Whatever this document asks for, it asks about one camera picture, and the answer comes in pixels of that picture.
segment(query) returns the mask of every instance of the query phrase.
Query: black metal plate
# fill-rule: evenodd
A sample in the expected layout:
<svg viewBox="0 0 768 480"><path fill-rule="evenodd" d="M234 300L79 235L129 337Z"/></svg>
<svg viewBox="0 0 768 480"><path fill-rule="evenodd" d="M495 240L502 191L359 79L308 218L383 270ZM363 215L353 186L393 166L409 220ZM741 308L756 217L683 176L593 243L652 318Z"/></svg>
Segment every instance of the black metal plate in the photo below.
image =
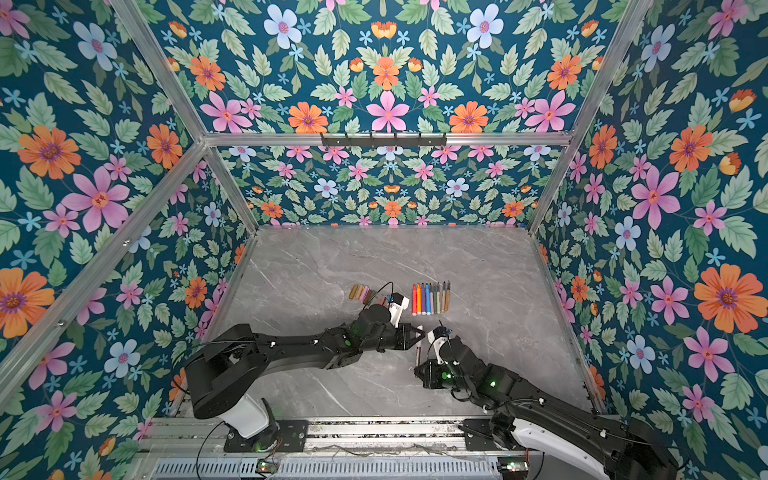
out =
<svg viewBox="0 0 768 480"><path fill-rule="evenodd" d="M277 451L282 453L303 452L306 432L310 423L306 420L278 420L277 425L280 427L277 435L283 438L280 446L277 447ZM249 439L244 439L238 435L237 430L232 429L230 435L227 436L227 441L224 443L224 451L228 453L250 453L253 452L253 442Z"/></svg>
<svg viewBox="0 0 768 480"><path fill-rule="evenodd" d="M464 419L462 427L459 428L464 431L464 442L470 452L498 450L498 446L492 440L489 420Z"/></svg>

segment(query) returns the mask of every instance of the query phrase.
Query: floral wallpaper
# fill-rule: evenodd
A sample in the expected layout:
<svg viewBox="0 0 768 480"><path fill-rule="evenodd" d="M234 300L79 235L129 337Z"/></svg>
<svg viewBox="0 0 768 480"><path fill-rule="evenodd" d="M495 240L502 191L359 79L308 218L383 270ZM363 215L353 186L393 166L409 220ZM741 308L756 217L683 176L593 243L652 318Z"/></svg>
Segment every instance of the floral wallpaper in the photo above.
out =
<svg viewBox="0 0 768 480"><path fill-rule="evenodd" d="M223 149L259 223L525 226L561 153L546 145Z"/></svg>
<svg viewBox="0 0 768 480"><path fill-rule="evenodd" d="M246 241L201 161L0 417L0 478L123 478L152 418L180 394L180 364ZM0 270L3 285L21 274Z"/></svg>
<svg viewBox="0 0 768 480"><path fill-rule="evenodd" d="M686 479L768 476L766 13L661 2L537 232L608 408Z"/></svg>
<svg viewBox="0 0 768 480"><path fill-rule="evenodd" d="M210 131L545 132L571 127L626 4L171 1L152 28Z"/></svg>
<svg viewBox="0 0 768 480"><path fill-rule="evenodd" d="M79 4L0 2L0 359L189 143L111 8Z"/></svg>

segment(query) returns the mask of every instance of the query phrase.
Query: wire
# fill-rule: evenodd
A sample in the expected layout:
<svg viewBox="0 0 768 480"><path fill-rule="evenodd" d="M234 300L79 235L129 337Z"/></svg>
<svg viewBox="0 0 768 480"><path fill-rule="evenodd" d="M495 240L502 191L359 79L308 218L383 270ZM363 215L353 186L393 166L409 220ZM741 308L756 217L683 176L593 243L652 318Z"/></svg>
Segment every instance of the wire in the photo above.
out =
<svg viewBox="0 0 768 480"><path fill-rule="evenodd" d="M203 443L200 444L200 449L197 450L197 457L194 460L194 472L197 474L197 480L203 480L202 478L200 478L200 453L203 452L203 445L205 445L205 442L206 440L208 440L208 437L210 437L210 434L213 433L214 430L218 429L223 423L224 423L224 420L222 420L221 422L219 422L218 425L213 427L210 430L210 432L208 432L208 435L205 435L205 439L203 439Z"/></svg>

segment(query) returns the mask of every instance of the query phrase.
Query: marble floor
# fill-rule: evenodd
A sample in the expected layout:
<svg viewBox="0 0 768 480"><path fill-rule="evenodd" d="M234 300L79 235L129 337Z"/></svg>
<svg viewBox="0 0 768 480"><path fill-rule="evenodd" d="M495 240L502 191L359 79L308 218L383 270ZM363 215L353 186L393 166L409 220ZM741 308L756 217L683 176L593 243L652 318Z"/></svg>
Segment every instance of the marble floor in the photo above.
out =
<svg viewBox="0 0 768 480"><path fill-rule="evenodd" d="M414 283L451 280L447 313L409 313L402 321L431 329L439 318L479 358L589 409L534 255L521 228L264 228L214 334L249 323L270 335L307 335L357 317L362 304L347 299L355 283L378 289L391 280L410 296ZM414 365L415 349L369 352L343 369L264 376L251 392L265 397L278 418L482 414L447 390L423 389Z"/></svg>

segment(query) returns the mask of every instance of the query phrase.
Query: ventilation grille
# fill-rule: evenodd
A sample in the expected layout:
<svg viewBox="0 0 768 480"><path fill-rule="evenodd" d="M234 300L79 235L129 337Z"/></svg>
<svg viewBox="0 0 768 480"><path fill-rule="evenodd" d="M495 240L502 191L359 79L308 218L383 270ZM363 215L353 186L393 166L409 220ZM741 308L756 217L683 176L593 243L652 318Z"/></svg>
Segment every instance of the ventilation grille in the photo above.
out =
<svg viewBox="0 0 768 480"><path fill-rule="evenodd" d="M200 477L206 480L260 478L258 458L202 458ZM285 458L275 480L291 478L501 478L496 457L461 460L445 457L404 458ZM194 458L167 458L157 464L152 480L197 480Z"/></svg>

